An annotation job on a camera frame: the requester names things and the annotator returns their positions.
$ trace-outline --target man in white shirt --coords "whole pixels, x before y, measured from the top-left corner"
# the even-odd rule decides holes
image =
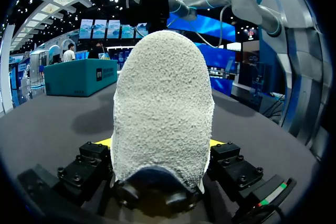
[[[68,62],[68,61],[72,61],[72,60],[75,60],[76,59],[76,56],[75,56],[75,46],[73,43],[70,43],[68,45],[68,49],[67,51],[64,52],[63,54],[63,62]]]

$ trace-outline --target exhibition hall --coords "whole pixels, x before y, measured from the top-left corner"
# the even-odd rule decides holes
[[[4,223],[315,220],[335,98],[324,11],[8,0],[0,188],[18,214]]]

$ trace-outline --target white cable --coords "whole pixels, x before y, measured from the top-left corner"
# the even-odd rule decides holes
[[[204,43],[206,43],[208,46],[210,46],[210,47],[212,47],[212,48],[219,48],[221,45],[222,45],[222,40],[223,40],[223,13],[224,13],[224,11],[225,11],[225,9],[226,8],[228,8],[230,5],[226,5],[226,6],[224,6],[223,7],[223,9],[222,9],[222,11],[221,11],[221,16],[220,16],[220,39],[219,39],[219,45],[217,46],[217,47],[215,47],[215,46],[213,46],[213,45],[211,45],[208,41],[206,41],[198,32],[197,32],[197,29],[193,26],[193,24],[191,23],[191,22],[189,22],[189,24],[190,24],[190,26],[195,30],[195,33],[199,36],[199,38],[201,38],[202,39],[202,41],[204,42]]]
[[[130,8],[130,0],[126,0],[126,8]],[[141,37],[145,37],[139,30],[138,28],[135,26],[134,27],[135,31],[141,36]]]

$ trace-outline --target person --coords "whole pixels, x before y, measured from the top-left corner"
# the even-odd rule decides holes
[[[98,42],[95,48],[91,49],[89,52],[88,59],[99,59],[99,53],[102,52],[103,43]]]
[[[72,61],[75,60],[76,56],[75,56],[75,45],[73,43],[70,43],[68,45],[68,50],[64,52],[63,54],[63,62],[68,62],[68,61]]]

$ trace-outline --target black cable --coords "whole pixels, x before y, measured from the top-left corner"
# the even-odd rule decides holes
[[[281,114],[280,115],[276,115],[276,113],[279,113],[279,112],[282,112],[282,111],[278,110],[278,111],[274,112],[273,114],[269,115],[267,118],[271,118],[273,116],[281,116]]]
[[[277,108],[279,108],[280,105],[282,105],[284,102],[280,102],[275,108],[273,108],[271,115],[274,114],[274,110],[276,110]]]
[[[264,220],[273,211],[278,213],[281,221],[283,221],[285,219],[284,213],[282,212],[282,210],[278,206],[264,205],[264,206],[253,209],[252,211],[250,211],[249,213],[244,215],[242,218],[240,218],[237,223],[243,223],[243,222],[248,223],[248,224],[260,223],[260,221]],[[263,212],[267,212],[268,215],[267,216],[262,216],[262,218],[257,217],[258,214],[263,213]]]
[[[271,106],[271,107],[269,107],[264,113],[263,113],[263,115],[265,115],[266,114],[266,112],[268,112],[270,109],[272,109],[281,99],[282,99],[282,97],[284,97],[284,94]]]

